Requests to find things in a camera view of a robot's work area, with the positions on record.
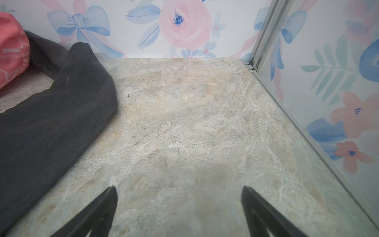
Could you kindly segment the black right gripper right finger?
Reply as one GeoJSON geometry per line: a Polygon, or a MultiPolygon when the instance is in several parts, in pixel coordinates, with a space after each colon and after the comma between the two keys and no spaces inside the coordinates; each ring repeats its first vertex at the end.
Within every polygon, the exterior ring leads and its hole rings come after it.
{"type": "Polygon", "coordinates": [[[243,187],[241,204],[249,233],[252,237],[306,236],[304,232],[251,187],[243,187]]]}

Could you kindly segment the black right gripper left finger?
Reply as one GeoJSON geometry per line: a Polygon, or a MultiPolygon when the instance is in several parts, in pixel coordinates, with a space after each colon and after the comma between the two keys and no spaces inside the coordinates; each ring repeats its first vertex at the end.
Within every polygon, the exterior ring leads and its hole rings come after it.
{"type": "Polygon", "coordinates": [[[117,208],[118,195],[114,186],[108,187],[53,237],[107,237],[117,208]]]}

